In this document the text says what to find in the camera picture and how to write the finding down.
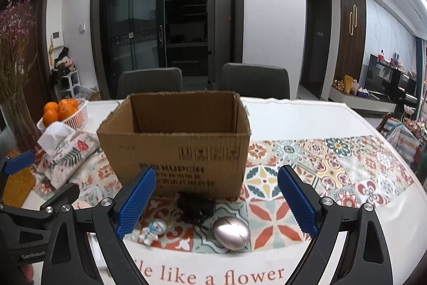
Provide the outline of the silver egg-shaped object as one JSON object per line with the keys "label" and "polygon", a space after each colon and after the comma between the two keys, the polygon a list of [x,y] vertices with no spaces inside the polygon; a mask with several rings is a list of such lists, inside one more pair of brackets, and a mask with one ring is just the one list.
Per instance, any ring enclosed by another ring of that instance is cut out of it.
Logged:
{"label": "silver egg-shaped object", "polygon": [[247,223],[234,216],[217,219],[213,224],[213,235],[218,243],[232,251],[244,249],[250,241]]}

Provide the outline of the right grey dining chair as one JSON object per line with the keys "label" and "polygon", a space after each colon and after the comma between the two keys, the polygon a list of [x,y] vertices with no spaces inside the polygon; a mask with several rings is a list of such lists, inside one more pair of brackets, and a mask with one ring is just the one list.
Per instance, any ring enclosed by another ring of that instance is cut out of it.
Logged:
{"label": "right grey dining chair", "polygon": [[238,93],[241,97],[290,99],[289,75],[280,67],[226,63],[219,89]]}

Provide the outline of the white shoe rack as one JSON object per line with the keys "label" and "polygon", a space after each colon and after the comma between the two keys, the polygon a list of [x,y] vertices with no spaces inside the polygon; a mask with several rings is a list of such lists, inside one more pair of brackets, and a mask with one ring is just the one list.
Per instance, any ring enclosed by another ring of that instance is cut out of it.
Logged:
{"label": "white shoe rack", "polygon": [[74,89],[80,86],[80,76],[77,70],[70,71],[68,74],[55,72],[52,80],[55,82],[54,90],[59,100],[75,98]]}

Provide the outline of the brown cardboard box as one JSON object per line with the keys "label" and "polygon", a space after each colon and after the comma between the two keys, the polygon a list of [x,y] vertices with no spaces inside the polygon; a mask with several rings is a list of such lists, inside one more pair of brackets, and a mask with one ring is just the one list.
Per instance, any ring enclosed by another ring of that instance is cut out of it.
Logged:
{"label": "brown cardboard box", "polygon": [[97,135],[122,185],[149,166],[156,172],[156,196],[240,196],[250,123],[237,93],[132,94],[101,123]]}

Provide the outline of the vase with dried flowers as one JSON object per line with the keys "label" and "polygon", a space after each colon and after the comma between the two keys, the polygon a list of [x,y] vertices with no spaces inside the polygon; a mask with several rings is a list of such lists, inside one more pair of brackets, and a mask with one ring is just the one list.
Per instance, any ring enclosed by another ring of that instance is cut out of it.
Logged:
{"label": "vase with dried flowers", "polygon": [[1,112],[22,153],[36,149],[38,136],[23,92],[36,61],[27,54],[34,25],[30,0],[9,0],[1,10]]}

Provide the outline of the woven yellow mat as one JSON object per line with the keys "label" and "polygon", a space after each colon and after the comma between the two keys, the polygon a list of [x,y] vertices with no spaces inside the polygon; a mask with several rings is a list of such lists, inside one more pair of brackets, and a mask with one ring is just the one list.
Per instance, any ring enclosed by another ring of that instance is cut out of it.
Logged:
{"label": "woven yellow mat", "polygon": [[[14,158],[19,154],[22,153],[11,151],[6,157]],[[22,207],[35,185],[35,177],[31,173],[32,167],[33,165],[13,175],[1,174],[1,207],[3,205]]]}

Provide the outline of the black charger with cable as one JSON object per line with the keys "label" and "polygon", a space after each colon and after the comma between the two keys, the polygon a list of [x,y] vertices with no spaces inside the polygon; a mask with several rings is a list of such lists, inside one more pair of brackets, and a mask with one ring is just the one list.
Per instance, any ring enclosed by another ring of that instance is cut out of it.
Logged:
{"label": "black charger with cable", "polygon": [[177,208],[181,210],[182,221],[201,227],[214,215],[216,202],[193,192],[179,192],[176,199]]}

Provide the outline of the small astronaut figurine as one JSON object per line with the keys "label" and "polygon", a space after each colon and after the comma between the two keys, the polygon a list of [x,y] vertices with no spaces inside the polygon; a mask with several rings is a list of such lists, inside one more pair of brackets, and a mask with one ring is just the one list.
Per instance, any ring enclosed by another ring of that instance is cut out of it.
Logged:
{"label": "small astronaut figurine", "polygon": [[162,220],[154,220],[141,230],[138,240],[146,246],[151,246],[168,229],[167,223]]}

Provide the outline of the white basket of oranges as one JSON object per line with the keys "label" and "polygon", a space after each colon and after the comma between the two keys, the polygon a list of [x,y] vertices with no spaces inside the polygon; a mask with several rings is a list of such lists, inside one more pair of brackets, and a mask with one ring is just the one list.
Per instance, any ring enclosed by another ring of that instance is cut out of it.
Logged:
{"label": "white basket of oranges", "polygon": [[88,101],[82,98],[62,99],[44,105],[37,128],[44,132],[54,122],[62,122],[74,130],[82,130],[88,122]]}

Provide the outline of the patterned tablecloth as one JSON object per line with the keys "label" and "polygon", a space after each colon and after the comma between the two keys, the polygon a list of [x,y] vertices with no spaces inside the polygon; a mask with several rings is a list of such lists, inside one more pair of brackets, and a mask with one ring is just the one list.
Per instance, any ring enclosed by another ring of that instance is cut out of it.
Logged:
{"label": "patterned tablecloth", "polygon": [[[414,188],[413,175],[379,137],[252,142],[240,196],[216,202],[201,227],[182,221],[173,198],[154,198],[124,242],[150,284],[283,284],[310,243],[281,193],[279,168],[290,165],[322,197],[358,208],[370,203],[384,213]],[[250,229],[244,249],[229,250],[215,240],[214,222],[225,216]],[[151,246],[138,240],[154,221],[167,231]]]}

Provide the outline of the grey dining chair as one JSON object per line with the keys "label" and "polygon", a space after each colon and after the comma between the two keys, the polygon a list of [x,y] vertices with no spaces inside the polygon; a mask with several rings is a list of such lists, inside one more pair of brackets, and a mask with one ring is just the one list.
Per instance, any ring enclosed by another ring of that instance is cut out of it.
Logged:
{"label": "grey dining chair", "polygon": [[117,88],[117,99],[125,99],[132,93],[182,91],[182,71],[179,68],[139,69],[121,74]]}
{"label": "grey dining chair", "polygon": [[226,63],[219,89],[238,93],[241,97],[290,99],[289,75],[280,67]]}

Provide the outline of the floral tissue pouch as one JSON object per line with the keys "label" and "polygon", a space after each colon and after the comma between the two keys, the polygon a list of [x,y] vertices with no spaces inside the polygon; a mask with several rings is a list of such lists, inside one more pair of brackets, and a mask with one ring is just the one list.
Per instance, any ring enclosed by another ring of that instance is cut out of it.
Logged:
{"label": "floral tissue pouch", "polygon": [[44,174],[54,189],[60,189],[95,152],[100,142],[92,133],[53,122],[38,139],[38,144],[45,154],[37,172]]}

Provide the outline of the grey refrigerator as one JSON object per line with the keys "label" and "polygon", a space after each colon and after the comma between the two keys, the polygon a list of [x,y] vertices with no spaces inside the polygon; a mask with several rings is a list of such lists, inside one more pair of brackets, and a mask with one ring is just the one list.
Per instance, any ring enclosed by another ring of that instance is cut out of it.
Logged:
{"label": "grey refrigerator", "polygon": [[207,0],[208,82],[218,90],[222,67],[230,60],[231,0]]}

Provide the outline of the white tv cabinet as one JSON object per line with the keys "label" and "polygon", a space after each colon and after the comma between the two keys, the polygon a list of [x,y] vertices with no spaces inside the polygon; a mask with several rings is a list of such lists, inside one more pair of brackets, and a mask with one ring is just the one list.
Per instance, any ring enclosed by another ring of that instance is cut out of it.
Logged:
{"label": "white tv cabinet", "polygon": [[329,99],[336,103],[344,103],[357,111],[367,111],[372,114],[387,114],[395,110],[396,104],[379,100],[348,95],[335,87],[330,87]]}

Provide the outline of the black glass sliding door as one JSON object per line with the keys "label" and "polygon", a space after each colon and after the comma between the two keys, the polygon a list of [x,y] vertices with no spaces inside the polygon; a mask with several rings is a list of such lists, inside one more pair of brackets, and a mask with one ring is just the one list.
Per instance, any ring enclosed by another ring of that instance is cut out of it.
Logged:
{"label": "black glass sliding door", "polygon": [[114,74],[167,66],[165,0],[106,0]]}

